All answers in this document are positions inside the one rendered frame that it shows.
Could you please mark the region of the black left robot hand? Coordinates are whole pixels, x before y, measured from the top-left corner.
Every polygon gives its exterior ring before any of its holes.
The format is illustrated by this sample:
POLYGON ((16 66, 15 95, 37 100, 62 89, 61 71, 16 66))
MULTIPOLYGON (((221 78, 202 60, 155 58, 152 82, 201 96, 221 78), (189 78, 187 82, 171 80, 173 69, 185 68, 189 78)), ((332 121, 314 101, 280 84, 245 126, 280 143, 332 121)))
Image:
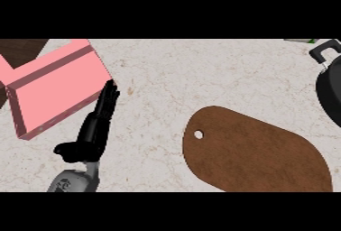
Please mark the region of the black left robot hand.
POLYGON ((102 158, 118 96, 120 91, 115 82, 108 80, 94 110, 86 117, 75 141, 61 143, 55 147, 53 152, 65 162, 96 162, 102 158))

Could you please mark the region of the brown wooden cutting board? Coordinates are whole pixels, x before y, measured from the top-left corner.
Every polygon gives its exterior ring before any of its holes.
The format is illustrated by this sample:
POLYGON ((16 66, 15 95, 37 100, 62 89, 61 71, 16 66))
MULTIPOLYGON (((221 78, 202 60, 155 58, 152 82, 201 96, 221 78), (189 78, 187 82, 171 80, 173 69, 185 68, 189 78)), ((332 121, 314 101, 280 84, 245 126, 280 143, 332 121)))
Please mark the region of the brown wooden cutting board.
POLYGON ((192 115, 183 154, 198 178, 224 191, 334 190, 326 161, 309 140, 220 106, 192 115))

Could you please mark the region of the black pot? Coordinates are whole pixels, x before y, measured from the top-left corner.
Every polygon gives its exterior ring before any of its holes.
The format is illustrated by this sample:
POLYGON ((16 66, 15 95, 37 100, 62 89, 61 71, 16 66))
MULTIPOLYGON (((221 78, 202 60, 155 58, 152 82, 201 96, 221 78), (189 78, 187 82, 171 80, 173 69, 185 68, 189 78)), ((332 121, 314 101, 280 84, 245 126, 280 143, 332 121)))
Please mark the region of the black pot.
POLYGON ((334 123, 341 127, 341 43, 337 39, 331 39, 309 52, 309 55, 323 66, 316 80, 320 106, 334 123), (331 64, 326 64, 322 56, 326 49, 334 49, 340 53, 331 64))

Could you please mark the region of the pink open drawer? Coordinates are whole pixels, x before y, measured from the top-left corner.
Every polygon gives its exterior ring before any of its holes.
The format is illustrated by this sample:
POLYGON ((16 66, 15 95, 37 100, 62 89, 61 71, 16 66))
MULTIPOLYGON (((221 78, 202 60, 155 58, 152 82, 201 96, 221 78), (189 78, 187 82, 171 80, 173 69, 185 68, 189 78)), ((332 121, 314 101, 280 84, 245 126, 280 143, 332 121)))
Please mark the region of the pink open drawer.
POLYGON ((0 87, 6 89, 16 135, 31 140, 99 97, 111 79, 86 39, 12 68, 0 56, 0 87))

